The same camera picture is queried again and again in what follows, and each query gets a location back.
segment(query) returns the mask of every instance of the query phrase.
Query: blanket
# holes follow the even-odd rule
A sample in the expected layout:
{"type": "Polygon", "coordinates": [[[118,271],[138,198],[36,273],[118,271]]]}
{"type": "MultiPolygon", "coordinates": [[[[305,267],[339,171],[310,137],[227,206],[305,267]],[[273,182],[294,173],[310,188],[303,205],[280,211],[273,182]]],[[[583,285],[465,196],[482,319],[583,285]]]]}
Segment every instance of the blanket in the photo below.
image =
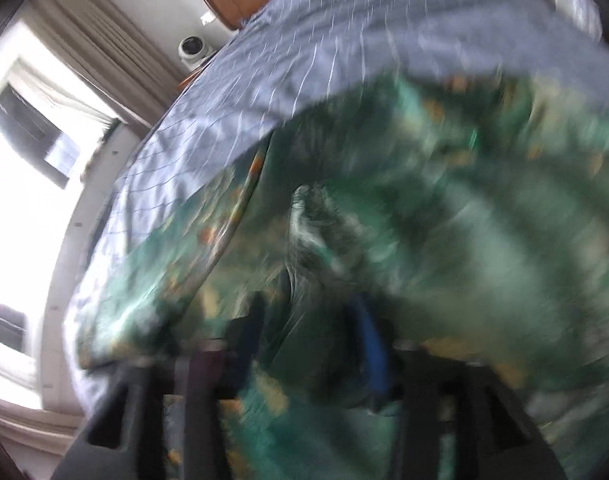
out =
{"type": "Polygon", "coordinates": [[[609,114],[502,74],[387,74],[315,105],[126,257],[78,314],[80,365],[189,352],[255,291],[236,477],[382,476],[397,407],[365,406],[361,293],[395,338],[491,364],[580,478],[609,451],[609,114]]]}

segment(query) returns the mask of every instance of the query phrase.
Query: sunlight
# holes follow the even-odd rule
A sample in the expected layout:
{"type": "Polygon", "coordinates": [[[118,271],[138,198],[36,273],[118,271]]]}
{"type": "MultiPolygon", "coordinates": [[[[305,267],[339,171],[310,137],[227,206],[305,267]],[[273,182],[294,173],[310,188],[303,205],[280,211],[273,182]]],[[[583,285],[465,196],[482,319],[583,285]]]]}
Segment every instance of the sunlight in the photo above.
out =
{"type": "Polygon", "coordinates": [[[44,309],[64,231],[82,186],[59,189],[0,133],[0,303],[34,314],[44,309]]]}

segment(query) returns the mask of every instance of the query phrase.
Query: beige curtain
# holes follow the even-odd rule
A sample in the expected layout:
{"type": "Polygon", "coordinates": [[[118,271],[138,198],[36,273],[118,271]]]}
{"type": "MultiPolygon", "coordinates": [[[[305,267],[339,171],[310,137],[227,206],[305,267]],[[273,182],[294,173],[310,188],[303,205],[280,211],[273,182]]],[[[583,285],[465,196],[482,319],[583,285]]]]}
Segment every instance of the beige curtain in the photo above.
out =
{"type": "Polygon", "coordinates": [[[91,121],[104,129],[109,128],[115,120],[115,116],[81,101],[22,59],[11,66],[7,80],[16,92],[47,117],[50,114],[45,113],[45,109],[61,116],[70,116],[75,122],[91,121]]]}
{"type": "Polygon", "coordinates": [[[29,0],[22,20],[142,136],[178,94],[182,73],[110,0],[29,0]]]}

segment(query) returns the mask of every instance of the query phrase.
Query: window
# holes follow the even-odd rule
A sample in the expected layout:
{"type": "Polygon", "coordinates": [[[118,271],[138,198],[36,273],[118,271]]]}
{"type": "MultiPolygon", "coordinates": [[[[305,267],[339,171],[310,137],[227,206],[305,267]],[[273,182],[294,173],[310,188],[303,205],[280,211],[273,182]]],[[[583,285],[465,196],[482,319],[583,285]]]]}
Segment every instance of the window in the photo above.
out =
{"type": "MultiPolygon", "coordinates": [[[[1,38],[0,398],[8,402],[41,406],[36,365],[49,353],[41,338],[54,268],[82,173],[116,118],[22,22],[1,38]]],[[[102,201],[92,186],[85,196],[102,201]]]]}
{"type": "Polygon", "coordinates": [[[80,149],[9,85],[0,94],[0,133],[21,158],[64,189],[80,149]]]}

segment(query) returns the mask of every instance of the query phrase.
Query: bedding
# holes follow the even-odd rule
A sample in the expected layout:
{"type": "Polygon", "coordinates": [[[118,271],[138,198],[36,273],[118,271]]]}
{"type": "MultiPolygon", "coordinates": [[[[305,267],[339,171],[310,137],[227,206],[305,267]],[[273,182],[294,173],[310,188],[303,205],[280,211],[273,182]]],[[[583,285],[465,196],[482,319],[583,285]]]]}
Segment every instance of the bedding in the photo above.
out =
{"type": "Polygon", "coordinates": [[[262,304],[248,387],[223,403],[235,478],[377,478],[398,406],[363,371],[356,298],[391,339],[489,363],[585,478],[609,451],[609,114],[526,77],[358,84],[129,254],[81,316],[78,361],[185,354],[262,304]],[[560,396],[563,416],[532,406],[560,396]],[[333,438],[352,424],[360,444],[333,438]]]}
{"type": "Polygon", "coordinates": [[[108,278],[182,203],[275,126],[385,70],[528,73],[609,105],[609,50],[546,0],[272,0],[153,128],[116,182],[64,324],[87,412],[108,373],[81,370],[76,334],[108,278]]]}

